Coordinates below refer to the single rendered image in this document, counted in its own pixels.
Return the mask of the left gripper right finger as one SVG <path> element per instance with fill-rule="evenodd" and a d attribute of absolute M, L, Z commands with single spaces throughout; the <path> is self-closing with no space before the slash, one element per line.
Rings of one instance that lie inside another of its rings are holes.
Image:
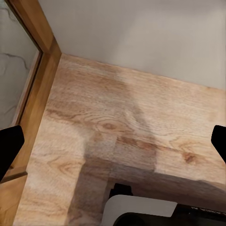
<path fill-rule="evenodd" d="M 226 127 L 215 125 L 211 142 L 226 163 Z"/>

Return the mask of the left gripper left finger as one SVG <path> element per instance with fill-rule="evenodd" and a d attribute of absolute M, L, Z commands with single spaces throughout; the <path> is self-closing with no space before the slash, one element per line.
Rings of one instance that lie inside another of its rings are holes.
<path fill-rule="evenodd" d="M 20 125 L 0 130 L 0 182 L 24 144 Z"/>

